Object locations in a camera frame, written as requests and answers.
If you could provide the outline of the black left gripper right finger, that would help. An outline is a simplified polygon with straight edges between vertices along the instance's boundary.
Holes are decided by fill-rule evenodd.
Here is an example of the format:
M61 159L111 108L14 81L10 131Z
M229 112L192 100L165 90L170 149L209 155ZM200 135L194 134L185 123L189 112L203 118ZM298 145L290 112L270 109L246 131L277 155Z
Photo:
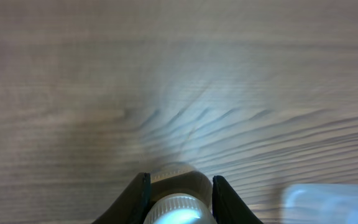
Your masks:
M213 177L212 211L217 224L263 224L221 175Z

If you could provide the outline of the dark bottle white cap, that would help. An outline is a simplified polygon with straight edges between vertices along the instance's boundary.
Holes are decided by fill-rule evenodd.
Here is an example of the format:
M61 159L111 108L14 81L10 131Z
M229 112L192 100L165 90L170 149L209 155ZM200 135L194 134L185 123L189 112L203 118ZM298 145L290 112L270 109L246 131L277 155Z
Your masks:
M175 162L151 172L150 210L144 224L216 224L213 185L195 167Z

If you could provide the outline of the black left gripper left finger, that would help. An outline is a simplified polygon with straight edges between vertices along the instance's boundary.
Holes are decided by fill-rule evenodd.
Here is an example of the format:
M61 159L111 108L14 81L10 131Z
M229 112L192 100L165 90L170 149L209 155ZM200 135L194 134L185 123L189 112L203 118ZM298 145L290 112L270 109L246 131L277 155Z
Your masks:
M141 224L151 196L149 173L138 173L113 204L92 224Z

